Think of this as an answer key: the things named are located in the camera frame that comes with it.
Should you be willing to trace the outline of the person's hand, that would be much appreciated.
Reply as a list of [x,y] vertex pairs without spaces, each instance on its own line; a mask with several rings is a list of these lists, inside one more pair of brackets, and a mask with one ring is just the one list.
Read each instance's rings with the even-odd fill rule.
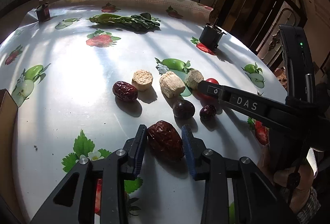
[[290,208],[294,213],[298,213],[306,204],[310,196],[314,172],[308,162],[297,167],[292,167],[279,171],[271,171],[269,147],[262,149],[261,158],[258,161],[258,168],[270,180],[272,184],[281,187],[289,187],[288,199]]

